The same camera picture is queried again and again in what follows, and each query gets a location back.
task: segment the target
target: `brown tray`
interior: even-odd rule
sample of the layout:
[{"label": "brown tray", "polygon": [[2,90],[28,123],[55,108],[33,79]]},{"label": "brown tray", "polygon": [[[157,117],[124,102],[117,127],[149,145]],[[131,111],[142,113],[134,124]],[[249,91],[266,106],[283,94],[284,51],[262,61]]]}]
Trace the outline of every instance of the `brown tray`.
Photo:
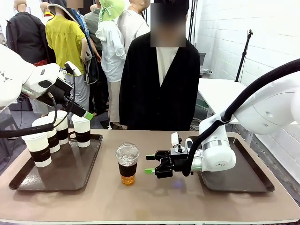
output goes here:
[{"label": "brown tray", "polygon": [[219,172],[199,172],[205,186],[212,191],[263,193],[275,190],[274,185],[255,163],[244,146],[229,137],[231,149],[236,155],[235,167]]},{"label": "brown tray", "polygon": [[83,188],[89,180],[103,136],[91,135],[90,138],[90,146],[86,148],[79,148],[76,139],[69,138],[69,143],[61,145],[58,152],[51,154],[52,162],[46,167],[36,167],[30,158],[10,182],[9,188],[43,192]]}]

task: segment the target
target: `black jacket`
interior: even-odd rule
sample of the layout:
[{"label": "black jacket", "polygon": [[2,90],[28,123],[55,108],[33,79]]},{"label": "black jacket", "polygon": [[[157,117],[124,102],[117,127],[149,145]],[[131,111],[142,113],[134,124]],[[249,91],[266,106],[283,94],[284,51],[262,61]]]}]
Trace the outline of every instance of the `black jacket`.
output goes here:
[{"label": "black jacket", "polygon": [[55,55],[50,52],[46,39],[45,26],[37,17],[27,13],[17,13],[7,23],[7,45],[25,61],[37,63],[47,59],[55,62]]},{"label": "black jacket", "polygon": [[120,124],[130,130],[188,131],[198,92],[200,55],[186,40],[179,48],[162,86],[156,48],[150,33],[129,47],[120,89]]}]

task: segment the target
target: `beige tabletop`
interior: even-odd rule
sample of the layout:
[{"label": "beige tabletop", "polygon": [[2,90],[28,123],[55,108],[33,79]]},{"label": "beige tabletop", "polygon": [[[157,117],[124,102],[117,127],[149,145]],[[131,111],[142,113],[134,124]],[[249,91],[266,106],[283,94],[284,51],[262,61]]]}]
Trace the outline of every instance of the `beige tabletop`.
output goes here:
[{"label": "beige tabletop", "polygon": [[[168,150],[171,132],[93,130],[104,136],[90,180],[81,191],[24,193],[10,190],[8,184],[30,154],[25,150],[0,176],[0,220],[37,224],[266,224],[294,222],[300,209],[275,176],[247,147],[250,155],[275,186],[267,194],[233,194],[209,191],[197,175],[157,179],[144,169],[157,161],[146,155]],[[185,140],[196,132],[179,132]],[[228,133],[239,138],[238,134]],[[137,145],[140,159],[136,182],[120,182],[116,148],[125,142]]]}]

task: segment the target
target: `white paper cup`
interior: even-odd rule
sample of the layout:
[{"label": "white paper cup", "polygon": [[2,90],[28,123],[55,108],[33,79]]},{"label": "white paper cup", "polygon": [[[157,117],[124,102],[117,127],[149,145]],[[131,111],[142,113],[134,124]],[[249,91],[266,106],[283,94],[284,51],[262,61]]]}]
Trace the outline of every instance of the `white paper cup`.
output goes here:
[{"label": "white paper cup", "polygon": [[85,148],[90,145],[90,121],[77,115],[72,116],[78,147]]},{"label": "white paper cup", "polygon": [[[58,110],[57,111],[57,118],[56,118],[56,122],[55,122],[55,126],[57,124],[59,124],[63,119],[64,117],[67,115],[67,112],[66,111],[63,111],[63,110]],[[48,117],[50,120],[54,120],[54,116],[55,116],[55,112],[50,112],[48,114]],[[58,140],[60,141],[60,145],[63,145],[63,144],[66,144],[69,142],[69,132],[68,132],[68,117],[66,117],[64,119],[64,121],[58,126],[55,128],[56,129],[56,132],[57,132],[57,136],[58,136]]]},{"label": "white paper cup", "polygon": [[47,132],[23,136],[22,139],[37,167],[45,167],[51,163]]},{"label": "white paper cup", "polygon": [[[52,122],[53,120],[50,120],[48,116],[45,116],[33,121],[32,126],[37,127]],[[47,132],[47,138],[48,138],[50,153],[57,152],[60,149],[60,142],[58,140],[55,128],[52,131]]]}]

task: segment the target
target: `white shirt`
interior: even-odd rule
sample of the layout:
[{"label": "white shirt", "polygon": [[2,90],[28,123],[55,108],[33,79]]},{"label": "white shirt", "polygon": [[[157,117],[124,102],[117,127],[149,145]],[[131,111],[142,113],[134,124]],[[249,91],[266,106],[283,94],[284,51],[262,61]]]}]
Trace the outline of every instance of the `white shirt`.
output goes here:
[{"label": "white shirt", "polygon": [[124,38],[115,21],[98,23],[96,37],[103,46],[101,66],[108,82],[118,82],[122,79],[126,54]]},{"label": "white shirt", "polygon": [[156,48],[159,84],[163,84],[165,76],[176,56],[178,48]]},{"label": "white shirt", "polygon": [[124,10],[118,19],[118,27],[124,36],[125,52],[127,54],[131,42],[137,37],[150,32],[144,18],[133,10]]}]

